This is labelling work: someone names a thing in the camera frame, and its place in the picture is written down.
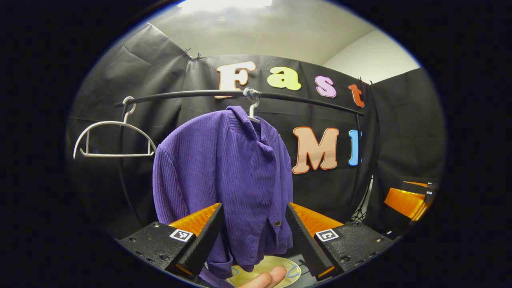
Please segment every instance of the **letter m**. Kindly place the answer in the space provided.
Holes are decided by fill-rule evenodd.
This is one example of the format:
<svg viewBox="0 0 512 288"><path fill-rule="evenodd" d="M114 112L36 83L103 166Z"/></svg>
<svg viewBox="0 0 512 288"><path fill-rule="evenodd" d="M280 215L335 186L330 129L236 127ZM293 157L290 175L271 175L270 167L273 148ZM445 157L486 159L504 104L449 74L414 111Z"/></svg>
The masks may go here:
<svg viewBox="0 0 512 288"><path fill-rule="evenodd" d="M318 144L315 134L310 127L297 127L293 129L293 134L298 139L297 165L292 169L294 174L302 174L309 171L308 158L313 170L318 169L318 166L323 170L327 170L338 165L336 161L338 129L327 128L324 131L320 144Z"/></svg>

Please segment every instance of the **yellow plate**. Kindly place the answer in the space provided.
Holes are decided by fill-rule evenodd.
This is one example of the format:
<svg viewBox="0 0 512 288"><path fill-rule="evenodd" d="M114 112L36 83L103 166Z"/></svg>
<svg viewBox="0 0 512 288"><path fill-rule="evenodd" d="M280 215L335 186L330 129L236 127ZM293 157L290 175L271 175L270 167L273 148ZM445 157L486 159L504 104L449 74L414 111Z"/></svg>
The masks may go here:
<svg viewBox="0 0 512 288"><path fill-rule="evenodd" d="M275 288L284 288L297 281L301 276L301 268L293 261L277 256L264 256L263 260L261 260L258 265L254 266L254 270L252 270L252 272L245 272L238 265L232 266L231 270L233 271L233 277L226 279L226 281L231 283L231 285L238 287L253 280L260 273L270 272L276 266L284 267L287 272L283 281L276 285Z"/></svg>

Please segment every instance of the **black clothing rack bar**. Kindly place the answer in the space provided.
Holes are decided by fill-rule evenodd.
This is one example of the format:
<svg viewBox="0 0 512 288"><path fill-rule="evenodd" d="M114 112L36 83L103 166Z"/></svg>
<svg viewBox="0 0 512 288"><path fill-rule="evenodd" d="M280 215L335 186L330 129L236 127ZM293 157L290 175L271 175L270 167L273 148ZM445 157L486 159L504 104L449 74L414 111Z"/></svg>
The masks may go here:
<svg viewBox="0 0 512 288"><path fill-rule="evenodd" d="M359 116L364 116L365 114L362 112L359 112L359 111L355 111L355 110L343 107L343 106L338 106L338 105L334 105L334 104L330 104L330 103L326 103L326 102L322 102L322 101L318 101L318 100L301 98L301 97L297 97L297 96L279 94L279 93L269 93L269 92L260 92L260 91L255 91L255 92L257 93L258 97L260 97L260 98L301 102L301 103L306 103L306 104L323 106L323 107L327 107L327 108L333 108L336 110L345 111L345 112L354 114L355 120L356 120L356 125L357 125L357 138L358 138L357 139L358 140L357 141L357 165L356 165L356 176L355 176L354 188L352 191L352 196L351 196L350 205L349 205L349 209L350 209L350 207L352 207L352 202L354 201L354 196L355 196L355 192L356 192L356 188L357 188L357 182L359 181L359 170L360 170L360 166L361 166L361 151L360 151L361 127L359 124ZM137 104L137 103L143 103L143 102L149 102L149 101L157 101L157 100L163 100L163 99L200 97L200 96L232 96L232 97L248 98L247 96L244 95L244 91L238 91L238 90L192 90L192 91L161 93L161 94L154 94L154 95L149 95L149 96L145 96L145 97L129 99L126 101L125 104L123 104L123 102L115 103L114 107L116 107L116 108L123 107L123 115L121 116L121 121L123 121L124 113L125 113L125 111L127 111L128 105L131 105L131 104ZM119 141L120 141L119 149L120 150L122 150L123 128L124 128L124 126L120 126L120 128L119 128ZM122 158L120 158L120 160L119 160L119 176L121 178L121 182L122 182L121 186L123 188L123 192L124 192L126 201L128 202L130 209L135 214L135 216L139 220L142 227L144 227L145 224L141 220L137 211L134 209L132 202L130 201L130 198L128 197L128 193L126 191L126 185L124 183L124 172L123 172L123 167L122 167Z"/></svg>

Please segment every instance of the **white ceiling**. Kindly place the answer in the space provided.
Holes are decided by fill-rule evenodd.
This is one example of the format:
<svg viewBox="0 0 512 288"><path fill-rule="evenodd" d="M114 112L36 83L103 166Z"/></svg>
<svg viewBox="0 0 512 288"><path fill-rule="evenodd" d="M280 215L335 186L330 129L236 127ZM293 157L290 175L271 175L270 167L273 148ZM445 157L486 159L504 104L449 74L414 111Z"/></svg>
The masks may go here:
<svg viewBox="0 0 512 288"><path fill-rule="evenodd" d="M191 57L226 54L279 56L325 64L376 28L330 2L273 0L270 7L196 11L170 7L148 21Z"/></svg>

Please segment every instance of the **ceiling light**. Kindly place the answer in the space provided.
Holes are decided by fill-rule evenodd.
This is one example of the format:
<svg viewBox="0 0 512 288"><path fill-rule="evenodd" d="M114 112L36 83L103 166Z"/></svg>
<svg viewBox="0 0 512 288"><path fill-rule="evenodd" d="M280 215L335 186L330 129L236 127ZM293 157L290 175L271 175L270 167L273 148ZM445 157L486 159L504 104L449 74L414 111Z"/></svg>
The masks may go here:
<svg viewBox="0 0 512 288"><path fill-rule="evenodd" d="M218 11L227 7L259 8L269 7L272 0L186 0L178 4L181 14L194 11Z"/></svg>

